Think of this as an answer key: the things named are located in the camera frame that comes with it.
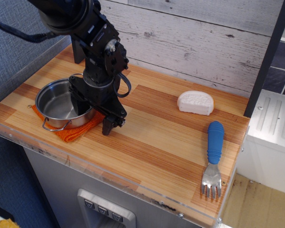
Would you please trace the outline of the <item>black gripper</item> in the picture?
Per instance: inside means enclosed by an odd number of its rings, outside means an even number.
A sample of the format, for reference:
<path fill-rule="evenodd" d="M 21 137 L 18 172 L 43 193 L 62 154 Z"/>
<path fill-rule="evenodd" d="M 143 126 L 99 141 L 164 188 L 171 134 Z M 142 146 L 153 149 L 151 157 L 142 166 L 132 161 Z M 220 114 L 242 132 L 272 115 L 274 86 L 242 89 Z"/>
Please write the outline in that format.
<path fill-rule="evenodd" d="M 73 74 L 68 80 L 71 84 L 71 102 L 77 115 L 85 114 L 91 107 L 105 115 L 102 127 L 105 136 L 113 128 L 124 125 L 127 112 L 119 98 L 126 97 L 127 93 L 118 93 L 120 81 L 127 83 L 124 74 L 109 76 L 105 71 L 84 71 L 82 77 Z"/>

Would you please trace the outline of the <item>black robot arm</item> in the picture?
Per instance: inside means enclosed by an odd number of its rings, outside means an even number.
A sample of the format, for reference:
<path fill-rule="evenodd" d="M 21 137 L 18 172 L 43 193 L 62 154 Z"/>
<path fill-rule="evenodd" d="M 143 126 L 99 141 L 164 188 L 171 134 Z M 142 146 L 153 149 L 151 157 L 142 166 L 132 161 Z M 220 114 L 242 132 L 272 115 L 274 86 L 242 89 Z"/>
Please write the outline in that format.
<path fill-rule="evenodd" d="M 103 135 L 123 126 L 126 110 L 119 98 L 120 82 L 131 83 L 122 73 L 128 68 L 126 49 L 119 33 L 100 12 L 94 0 L 32 0 L 43 24 L 55 35 L 69 35 L 78 43 L 85 58 L 82 77 L 70 76 L 71 100 L 77 114 L 89 106 L 104 114 Z"/>

